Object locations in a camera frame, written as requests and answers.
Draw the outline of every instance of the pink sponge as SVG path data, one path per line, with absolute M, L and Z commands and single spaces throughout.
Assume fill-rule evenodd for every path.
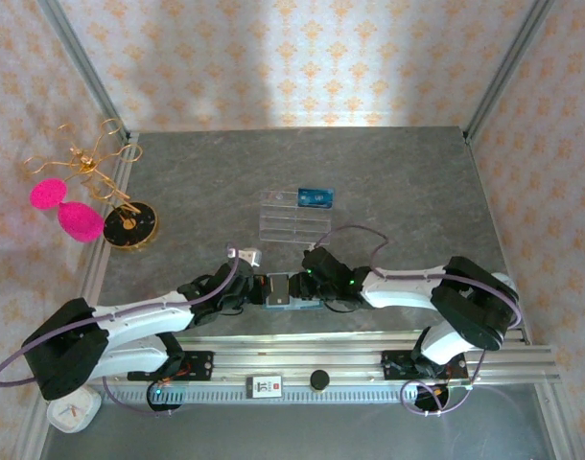
M 78 201 L 60 204 L 58 222 L 64 231 L 78 242 L 96 240 L 105 227 L 104 219 L 94 209 Z
M 31 204 L 36 209 L 58 206 L 66 196 L 66 184 L 60 179 L 45 179 L 36 184 L 31 192 Z

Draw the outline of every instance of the white clock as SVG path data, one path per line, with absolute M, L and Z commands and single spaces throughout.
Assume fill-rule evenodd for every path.
M 101 395 L 83 386 L 47 407 L 47 420 L 64 433 L 77 433 L 86 428 L 101 407 Z

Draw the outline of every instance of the patterned wallpaper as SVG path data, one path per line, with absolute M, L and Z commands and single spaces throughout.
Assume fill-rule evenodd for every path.
M 532 0 L 62 0 L 127 127 L 464 126 Z
M 77 295 L 86 262 L 84 246 L 66 236 L 56 216 L 30 206 L 38 179 L 20 164 L 34 154 L 65 154 L 68 145 L 56 142 L 50 127 L 73 121 L 87 141 L 101 120 L 36 1 L 0 1 L 0 361 Z M 69 198 L 82 195 L 78 187 Z M 4 379 L 29 375 L 21 361 Z M 35 389 L 0 389 L 0 459 L 11 458 Z
M 585 0 L 557 0 L 474 152 L 534 339 L 585 444 Z

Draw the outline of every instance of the gray tabletop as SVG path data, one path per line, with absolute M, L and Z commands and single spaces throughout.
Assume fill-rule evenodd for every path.
M 263 251 L 262 272 L 296 271 L 295 243 L 259 239 L 260 193 L 298 187 L 336 191 L 333 225 L 361 222 L 394 243 L 386 269 L 417 269 L 463 255 L 504 271 L 473 159 L 456 127 L 350 127 L 141 134 L 128 193 L 154 207 L 156 239 L 145 249 L 112 249 L 101 305 L 158 296 L 225 262 L 225 245 Z M 343 263 L 367 265 L 380 242 L 358 230 L 334 236 Z M 422 329 L 439 321 L 428 310 L 391 308 L 334 314 L 246 308 L 192 335 L 301 334 Z

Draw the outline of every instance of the blue object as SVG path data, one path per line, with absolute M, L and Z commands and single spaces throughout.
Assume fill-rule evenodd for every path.
M 324 208 L 333 207 L 333 189 L 299 189 L 297 204 L 301 208 Z

